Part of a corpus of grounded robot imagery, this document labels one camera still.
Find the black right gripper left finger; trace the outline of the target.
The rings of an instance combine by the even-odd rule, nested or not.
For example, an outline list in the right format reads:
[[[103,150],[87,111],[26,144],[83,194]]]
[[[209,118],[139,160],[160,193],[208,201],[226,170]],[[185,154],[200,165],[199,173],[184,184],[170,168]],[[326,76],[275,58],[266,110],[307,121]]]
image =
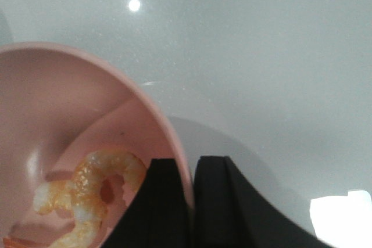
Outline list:
[[[102,247],[190,247],[188,208],[173,159],[153,159],[145,180]]]

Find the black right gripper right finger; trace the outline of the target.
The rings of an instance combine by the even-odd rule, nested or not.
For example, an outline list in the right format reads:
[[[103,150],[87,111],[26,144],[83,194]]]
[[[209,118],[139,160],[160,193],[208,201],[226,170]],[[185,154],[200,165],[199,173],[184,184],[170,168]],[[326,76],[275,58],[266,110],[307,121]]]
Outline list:
[[[196,166],[196,247],[327,247],[273,207],[228,156]]]

